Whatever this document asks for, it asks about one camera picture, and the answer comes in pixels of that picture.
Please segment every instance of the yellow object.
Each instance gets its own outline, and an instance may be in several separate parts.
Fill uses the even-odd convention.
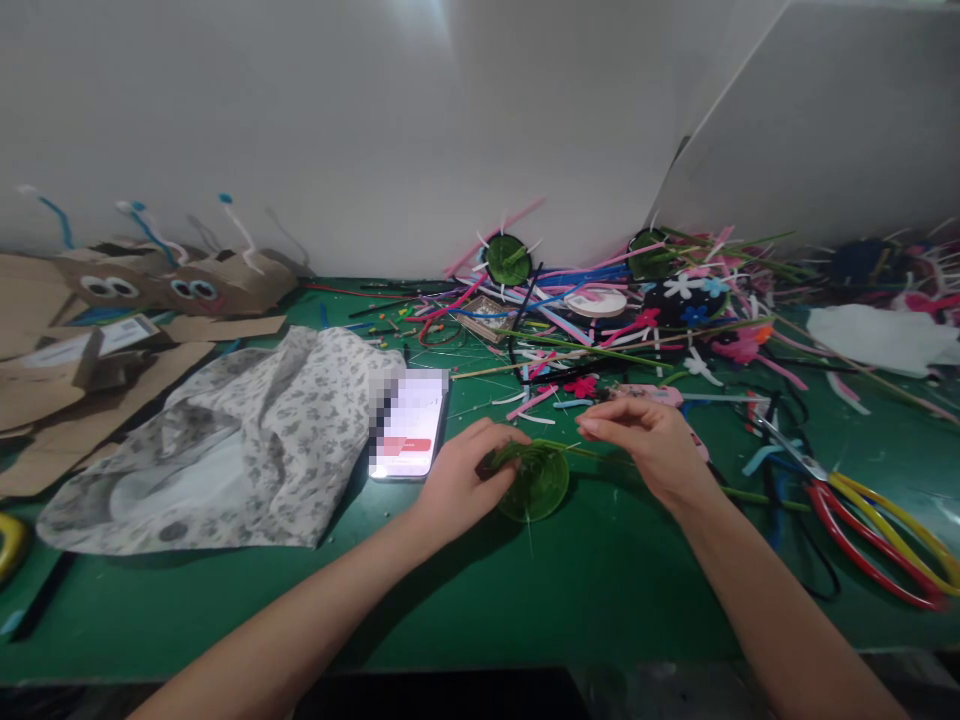
[[[930,578],[942,593],[960,597],[960,562],[957,562],[957,559],[950,554],[947,546],[933,533],[917,522],[906,510],[890,502],[882,495],[878,495],[867,486],[851,480],[846,475],[837,472],[830,473],[829,482],[830,487],[834,488],[852,502],[857,510],[862,512],[870,522],[873,523],[874,527],[880,531],[880,534],[883,535],[911,565]],[[937,559],[937,562],[943,567],[947,575],[947,581],[944,581],[943,578],[927,567],[927,564],[920,559],[917,553],[913,551],[913,548],[900,537],[893,525],[891,525],[883,515],[877,512],[873,505],[864,500],[864,498],[882,507],[913,532],[913,534],[927,546]]]
[[[27,526],[15,517],[0,513],[0,536],[3,547],[0,548],[0,583],[6,580],[20,559],[20,553],[26,547]]]

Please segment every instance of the green disc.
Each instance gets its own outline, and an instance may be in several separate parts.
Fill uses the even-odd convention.
[[[641,230],[638,232],[630,244],[627,246],[629,252],[640,250],[663,242],[667,236],[660,230]],[[664,250],[651,250],[650,252],[640,253],[627,258],[627,267],[634,280],[659,280],[670,275],[672,271],[673,254]]]
[[[521,454],[517,479],[498,506],[508,518],[521,523],[543,520],[553,513],[563,502],[570,484],[566,456],[542,446],[537,450]]]
[[[533,260],[520,240],[513,235],[494,235],[487,244],[483,259],[495,283],[513,286],[527,281]]]

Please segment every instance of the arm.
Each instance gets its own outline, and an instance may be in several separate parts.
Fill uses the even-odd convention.
[[[907,717],[720,490],[679,412],[625,398],[594,405],[577,422],[585,439],[629,452],[679,523],[781,717]]]
[[[475,468],[510,440],[530,442],[489,418],[468,427],[443,446],[408,512],[234,630],[131,717],[284,717],[383,596],[500,501],[515,464],[485,482]]]

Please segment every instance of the phone screen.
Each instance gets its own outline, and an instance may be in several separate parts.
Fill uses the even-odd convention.
[[[395,381],[370,457],[375,480],[422,479],[437,451],[449,387],[446,370],[404,370]]]

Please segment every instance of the white felt flower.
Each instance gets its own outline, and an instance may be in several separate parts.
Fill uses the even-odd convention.
[[[692,355],[692,357],[688,357],[683,361],[683,366],[687,369],[688,373],[691,375],[700,375],[707,382],[717,387],[723,387],[723,383],[713,376],[710,368],[707,367],[706,361],[700,357],[700,353],[697,352],[695,347],[690,348],[690,355]]]
[[[690,292],[691,289],[697,290],[703,287],[703,278],[692,278],[687,273],[680,273],[676,280],[664,280],[663,286],[669,288],[663,294],[664,297],[680,293],[680,297],[689,300],[693,297],[693,293]]]

